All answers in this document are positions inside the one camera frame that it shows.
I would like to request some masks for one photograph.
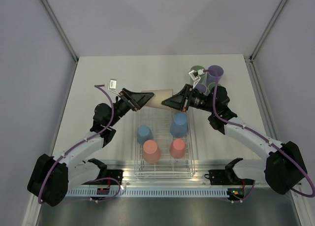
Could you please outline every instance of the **wall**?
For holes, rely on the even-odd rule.
[[[0,0],[0,22],[0,222],[17,226],[75,67],[38,0]]]
[[[79,56],[245,54],[280,0],[48,0]]]
[[[290,0],[256,58],[281,139],[297,143],[315,181],[315,0]],[[315,199],[311,200],[315,212]]]

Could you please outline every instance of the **pink cup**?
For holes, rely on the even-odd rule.
[[[186,143],[182,139],[175,139],[169,149],[169,153],[174,159],[181,159],[186,154]]]
[[[143,159],[148,163],[156,163],[161,158],[162,153],[157,143],[153,140],[147,140],[143,144]]]

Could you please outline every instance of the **robotic arm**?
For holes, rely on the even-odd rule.
[[[238,185],[241,179],[266,181],[277,193],[287,193],[304,178],[304,175],[274,146],[281,147],[280,150],[307,173],[298,146],[293,142],[284,144],[250,128],[228,108],[230,99],[226,88],[217,87],[216,94],[214,90],[215,88],[206,96],[193,89],[192,85],[186,84],[179,93],[164,100],[162,104],[182,112],[187,111],[189,107],[211,112],[208,120],[213,129],[238,140],[263,159],[264,164],[253,164],[242,158],[229,163],[225,167],[224,177],[230,184]]]
[[[63,200],[68,189],[105,177],[107,165],[96,159],[87,162],[83,160],[113,139],[116,130],[112,126],[129,110],[141,109],[153,96],[154,93],[134,93],[123,88],[113,104],[113,117],[112,108],[109,105],[106,103],[97,105],[93,116],[93,126],[80,142],[52,157],[44,154],[38,158],[28,183],[28,191],[36,196],[41,195],[43,202],[55,206]],[[104,130],[110,121],[110,127]]]

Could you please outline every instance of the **wire rack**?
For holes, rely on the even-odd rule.
[[[143,159],[143,146],[135,138],[135,165],[134,174],[139,178],[191,178],[195,174],[191,126],[188,118],[188,133],[182,139],[186,142],[186,154],[181,159],[174,159],[169,154],[169,148],[175,139],[169,128],[171,126],[175,113],[168,110],[143,107],[136,113],[136,128],[141,125],[147,125],[152,133],[154,141],[162,152],[161,159],[158,163],[150,164]]]

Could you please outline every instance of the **purple cup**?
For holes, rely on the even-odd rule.
[[[214,70],[218,73],[218,77],[219,77],[219,81],[223,76],[224,70],[222,67],[220,67],[219,65],[212,65],[210,66],[208,69]],[[215,72],[207,72],[207,86],[212,83],[212,82],[216,82],[216,73]]]
[[[206,94],[207,93],[207,87],[205,85],[203,85],[202,83],[198,83],[196,86],[195,86],[195,89],[197,89],[200,93],[204,93]]]

